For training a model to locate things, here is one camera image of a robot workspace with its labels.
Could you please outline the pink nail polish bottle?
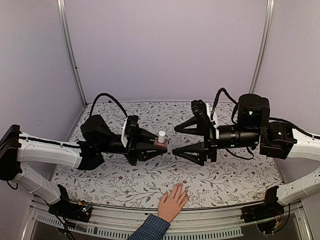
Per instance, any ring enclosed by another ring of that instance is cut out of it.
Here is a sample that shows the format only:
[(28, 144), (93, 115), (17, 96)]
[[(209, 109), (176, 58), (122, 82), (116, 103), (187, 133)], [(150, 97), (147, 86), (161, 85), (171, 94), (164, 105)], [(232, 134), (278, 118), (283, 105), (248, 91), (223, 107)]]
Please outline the pink nail polish bottle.
[(157, 147), (167, 148), (168, 144), (169, 144), (169, 140), (166, 138), (164, 139), (164, 142), (160, 142), (158, 137), (154, 139), (154, 145)]

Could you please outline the white nail polish brush cap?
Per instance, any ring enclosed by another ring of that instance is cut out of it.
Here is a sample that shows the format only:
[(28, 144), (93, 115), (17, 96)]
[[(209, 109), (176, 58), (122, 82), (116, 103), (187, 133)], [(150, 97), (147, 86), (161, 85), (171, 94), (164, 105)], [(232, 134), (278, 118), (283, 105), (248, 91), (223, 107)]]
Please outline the white nail polish brush cap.
[(158, 132), (158, 142), (164, 143), (166, 141), (166, 132), (161, 130)]

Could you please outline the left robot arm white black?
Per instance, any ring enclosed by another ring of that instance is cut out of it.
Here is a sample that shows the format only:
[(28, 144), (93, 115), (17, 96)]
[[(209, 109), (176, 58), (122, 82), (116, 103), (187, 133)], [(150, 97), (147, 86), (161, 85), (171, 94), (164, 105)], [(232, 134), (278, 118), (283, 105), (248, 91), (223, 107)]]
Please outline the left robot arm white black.
[(28, 162), (50, 163), (81, 171), (95, 170), (104, 163), (104, 153), (124, 155), (132, 166), (168, 151), (166, 132), (153, 134), (138, 124), (138, 116), (125, 119), (121, 134), (111, 131), (102, 116), (90, 116), (80, 127), (83, 141), (55, 141), (22, 132), (13, 124), (0, 140), (0, 179), (26, 188), (43, 198), (63, 216), (74, 213), (66, 189), (52, 184)]

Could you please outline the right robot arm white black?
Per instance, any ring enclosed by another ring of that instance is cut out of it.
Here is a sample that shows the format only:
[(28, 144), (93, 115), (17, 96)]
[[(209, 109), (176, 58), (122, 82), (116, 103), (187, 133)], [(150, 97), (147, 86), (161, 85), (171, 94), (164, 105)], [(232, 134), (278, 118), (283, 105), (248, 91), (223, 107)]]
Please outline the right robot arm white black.
[(193, 117), (177, 125), (178, 133), (202, 136), (203, 141), (178, 147), (173, 155), (203, 166), (215, 162), (217, 151), (246, 148), (250, 155), (258, 147), (260, 155), (276, 159), (320, 159), (320, 137), (306, 132), (285, 119), (270, 116), (270, 102), (257, 94), (247, 93), (232, 100), (231, 125), (220, 125), (216, 113), (220, 89), (213, 104), (191, 102)]

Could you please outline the blue checked sleeve forearm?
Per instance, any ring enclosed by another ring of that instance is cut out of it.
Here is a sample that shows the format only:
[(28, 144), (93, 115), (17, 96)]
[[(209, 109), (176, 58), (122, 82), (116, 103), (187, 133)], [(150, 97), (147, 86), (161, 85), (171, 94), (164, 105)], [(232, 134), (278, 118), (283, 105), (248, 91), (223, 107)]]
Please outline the blue checked sleeve forearm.
[(166, 220), (151, 214), (146, 218), (144, 223), (129, 236), (128, 240), (162, 240), (170, 225)]

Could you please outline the person's bare hand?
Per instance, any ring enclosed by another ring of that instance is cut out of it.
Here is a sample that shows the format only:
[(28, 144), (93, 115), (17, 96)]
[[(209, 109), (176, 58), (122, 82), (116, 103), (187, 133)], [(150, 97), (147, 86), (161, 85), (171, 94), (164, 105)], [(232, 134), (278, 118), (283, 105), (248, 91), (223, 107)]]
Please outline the person's bare hand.
[(157, 216), (171, 223), (181, 212), (188, 200), (188, 190), (183, 191), (182, 183), (176, 184), (171, 193), (166, 192), (162, 196), (158, 204)]

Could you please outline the floral patterned table mat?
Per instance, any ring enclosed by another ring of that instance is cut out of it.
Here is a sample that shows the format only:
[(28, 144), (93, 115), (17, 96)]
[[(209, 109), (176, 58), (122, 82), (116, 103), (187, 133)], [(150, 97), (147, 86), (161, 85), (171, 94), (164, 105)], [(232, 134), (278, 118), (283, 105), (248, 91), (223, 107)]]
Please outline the floral patterned table mat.
[[(212, 208), (259, 202), (265, 191), (283, 180), (272, 158), (259, 155), (251, 160), (217, 151), (217, 162), (199, 166), (172, 154), (171, 149), (203, 141), (180, 134), (174, 127), (193, 116), (190, 102), (122, 102), (128, 115), (139, 116), (139, 126), (169, 138), (168, 153), (136, 166), (123, 155), (104, 154), (104, 163), (92, 171), (58, 165), (51, 182), (66, 188), (71, 200), (129, 208), (157, 208), (160, 198), (174, 185), (188, 189), (186, 208)], [(101, 115), (119, 134), (125, 116), (115, 103), (97, 103), (93, 114)]]

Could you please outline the front aluminium rail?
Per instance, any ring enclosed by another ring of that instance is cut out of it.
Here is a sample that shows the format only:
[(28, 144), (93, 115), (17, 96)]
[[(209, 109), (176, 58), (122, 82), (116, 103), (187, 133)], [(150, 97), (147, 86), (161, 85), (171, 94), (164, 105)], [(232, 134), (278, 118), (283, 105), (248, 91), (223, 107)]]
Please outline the front aluminium rail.
[(159, 217), (156, 209), (94, 205), (88, 222), (50, 214), (31, 202), (24, 240), (313, 240), (300, 203), (249, 222), (240, 206), (178, 210)]

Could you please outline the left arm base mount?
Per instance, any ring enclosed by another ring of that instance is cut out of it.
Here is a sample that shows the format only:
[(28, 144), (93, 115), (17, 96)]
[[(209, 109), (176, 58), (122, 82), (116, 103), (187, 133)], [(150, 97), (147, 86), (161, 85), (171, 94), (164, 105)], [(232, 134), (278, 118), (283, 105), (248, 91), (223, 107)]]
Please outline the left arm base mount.
[(84, 200), (77, 203), (70, 202), (67, 190), (60, 184), (57, 186), (60, 190), (59, 201), (49, 204), (48, 212), (65, 219), (88, 223), (92, 214), (92, 205)]

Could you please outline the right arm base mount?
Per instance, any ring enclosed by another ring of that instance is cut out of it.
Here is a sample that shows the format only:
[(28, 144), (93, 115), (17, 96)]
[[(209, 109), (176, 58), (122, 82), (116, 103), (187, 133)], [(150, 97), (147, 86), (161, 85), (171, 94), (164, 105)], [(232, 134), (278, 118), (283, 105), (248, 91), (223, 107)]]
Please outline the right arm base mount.
[(279, 217), (279, 220), (273, 219), (257, 225), (258, 230), (264, 235), (271, 235), (277, 232), (285, 213), (284, 206), (278, 203), (278, 188), (279, 186), (274, 186), (267, 189), (264, 196), (264, 202), (241, 208), (240, 218), (244, 220), (245, 223)]

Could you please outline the right aluminium frame post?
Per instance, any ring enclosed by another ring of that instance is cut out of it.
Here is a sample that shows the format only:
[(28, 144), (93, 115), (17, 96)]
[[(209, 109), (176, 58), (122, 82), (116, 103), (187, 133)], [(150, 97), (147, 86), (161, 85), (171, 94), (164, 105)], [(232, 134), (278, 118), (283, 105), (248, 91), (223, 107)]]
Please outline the right aluminium frame post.
[(259, 51), (258, 51), (255, 67), (253, 70), (251, 83), (248, 90), (250, 94), (255, 93), (258, 86), (258, 82), (259, 82), (259, 78), (260, 78), (260, 74), (263, 66), (263, 61), (264, 61), (265, 53), (267, 50), (270, 31), (272, 27), (274, 7), (275, 7), (275, 0), (266, 1), (266, 10), (265, 10), (265, 17), (264, 17), (263, 28), (262, 28), (262, 36), (261, 36), (260, 45), (259, 45)]

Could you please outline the aluminium frame post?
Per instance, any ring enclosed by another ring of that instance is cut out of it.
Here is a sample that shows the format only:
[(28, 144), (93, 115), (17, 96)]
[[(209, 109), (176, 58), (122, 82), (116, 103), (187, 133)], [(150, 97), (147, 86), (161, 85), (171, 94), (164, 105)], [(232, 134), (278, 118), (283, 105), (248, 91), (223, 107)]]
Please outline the aluminium frame post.
[(79, 95), (80, 101), (81, 101), (82, 105), (84, 107), (86, 107), (88, 105), (88, 103), (87, 103), (87, 100), (85, 97), (85, 92), (84, 92), (83, 85), (81, 82), (79, 69), (78, 69), (78, 65), (76, 62), (74, 49), (73, 49), (73, 45), (72, 45), (72, 39), (71, 39), (70, 30), (69, 30), (67, 11), (66, 11), (66, 3), (65, 3), (65, 0), (57, 0), (56, 2), (57, 2), (57, 10), (58, 10), (58, 15), (59, 15), (62, 35), (64, 38), (66, 52), (67, 52), (70, 67), (71, 67), (71, 73), (73, 76), (73, 80), (75, 82), (76, 90)]
[(263, 66), (263, 61), (264, 61), (265, 53), (267, 50), (270, 31), (272, 27), (274, 7), (275, 7), (275, 0), (266, 1), (266, 10), (265, 10), (265, 17), (264, 17), (263, 28), (262, 28), (262, 36), (261, 36), (260, 45), (259, 45), (259, 51), (258, 51), (255, 67), (253, 70), (251, 83), (248, 90), (250, 94), (255, 93), (258, 86), (258, 82), (259, 82), (259, 78), (260, 78), (260, 74)]

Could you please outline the left aluminium frame post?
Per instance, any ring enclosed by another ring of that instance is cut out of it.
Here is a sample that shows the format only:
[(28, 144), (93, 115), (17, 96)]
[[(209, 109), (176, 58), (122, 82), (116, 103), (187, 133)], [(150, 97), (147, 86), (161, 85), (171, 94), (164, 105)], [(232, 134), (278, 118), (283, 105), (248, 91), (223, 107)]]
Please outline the left aluminium frame post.
[(67, 11), (66, 11), (66, 3), (65, 3), (65, 0), (57, 0), (56, 2), (57, 2), (57, 10), (58, 10), (58, 15), (59, 15), (62, 35), (64, 38), (66, 52), (67, 52), (70, 67), (71, 67), (71, 73), (73, 76), (73, 80), (75, 82), (76, 90), (79, 95), (80, 101), (81, 101), (82, 105), (84, 107), (86, 107), (88, 105), (88, 103), (87, 103), (87, 100), (85, 97), (85, 92), (84, 92), (83, 85), (81, 82), (79, 69), (78, 69), (78, 65), (76, 62), (74, 49), (73, 49), (73, 45), (72, 45), (72, 39), (71, 39), (70, 30), (69, 30)]

